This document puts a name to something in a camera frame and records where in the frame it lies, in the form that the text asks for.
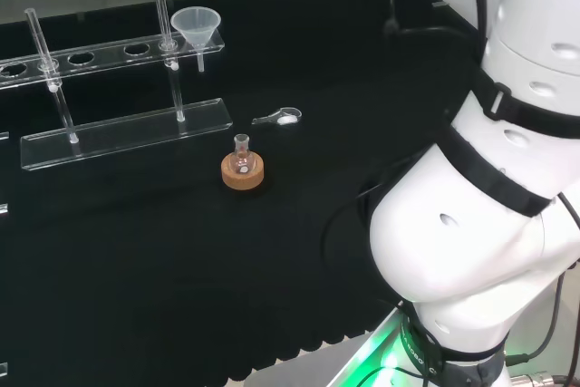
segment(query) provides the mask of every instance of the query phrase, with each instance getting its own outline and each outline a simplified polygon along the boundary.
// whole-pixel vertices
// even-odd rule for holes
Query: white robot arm
[[[503,360],[489,362],[580,257],[557,199],[580,209],[579,28],[580,0],[502,0],[473,92],[372,216],[382,276],[473,387],[511,385]],[[400,367],[424,374],[401,353]]]

